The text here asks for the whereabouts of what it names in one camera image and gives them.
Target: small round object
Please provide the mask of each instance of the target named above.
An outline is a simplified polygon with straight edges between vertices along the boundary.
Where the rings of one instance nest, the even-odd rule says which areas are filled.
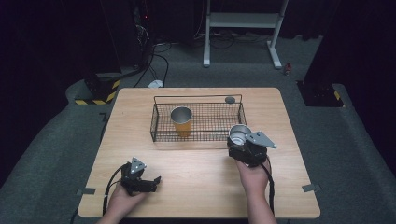
[[[227,104],[233,104],[233,103],[235,103],[235,98],[233,98],[232,96],[227,96],[227,97],[225,98],[225,103],[227,103]]]

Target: black equipment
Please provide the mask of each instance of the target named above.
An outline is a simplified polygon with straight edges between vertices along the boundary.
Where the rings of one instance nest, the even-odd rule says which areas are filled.
[[[142,161],[133,157],[132,163],[127,162],[121,169],[121,185],[125,187],[128,194],[133,196],[134,192],[155,192],[161,181],[158,176],[153,181],[142,180],[141,176],[147,167]]]
[[[243,145],[238,145],[229,136],[227,138],[229,156],[243,162],[248,167],[256,167],[267,159],[267,147],[276,148],[276,145],[262,132],[246,135]]]

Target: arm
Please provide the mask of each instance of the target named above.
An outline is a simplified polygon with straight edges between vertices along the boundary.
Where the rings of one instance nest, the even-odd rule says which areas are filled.
[[[139,193],[131,197],[126,189],[117,183],[111,194],[106,213],[96,224],[116,224],[126,217],[134,208],[142,202],[148,193]]]
[[[264,170],[258,166],[247,167],[241,161],[236,161],[242,186],[247,195],[247,214],[250,224],[272,224],[276,223],[274,214],[265,198],[265,188],[268,184],[268,176]],[[269,162],[264,163],[269,170]]]

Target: metal frame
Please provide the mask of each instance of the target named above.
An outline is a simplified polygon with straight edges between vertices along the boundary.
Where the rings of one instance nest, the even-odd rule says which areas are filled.
[[[282,68],[282,63],[277,56],[275,44],[282,26],[285,11],[289,0],[283,0],[279,13],[211,13],[210,0],[207,0],[206,28],[204,47],[204,67],[210,66],[210,28],[211,27],[249,27],[273,28],[272,39],[267,41],[267,46],[276,69]]]
[[[157,100],[161,99],[173,103],[159,103]],[[177,134],[170,118],[171,111],[178,106],[188,107],[193,114],[192,129],[186,131],[189,133],[186,136]],[[227,141],[228,131],[239,123],[247,124],[240,94],[155,96],[150,134],[153,142]]]

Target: wooden table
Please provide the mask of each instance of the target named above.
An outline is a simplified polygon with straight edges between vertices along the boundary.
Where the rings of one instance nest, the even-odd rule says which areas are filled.
[[[253,132],[263,131],[277,145],[277,149],[268,148],[276,217],[318,217],[315,193],[302,189],[311,182],[275,88],[120,90],[86,186],[95,193],[82,196],[79,215],[100,217],[108,180],[121,165],[137,157],[148,166],[142,178],[153,180],[160,175],[162,182],[130,217],[247,217],[245,193],[226,142],[153,142],[149,132],[154,96],[219,94],[242,94],[247,126]]]

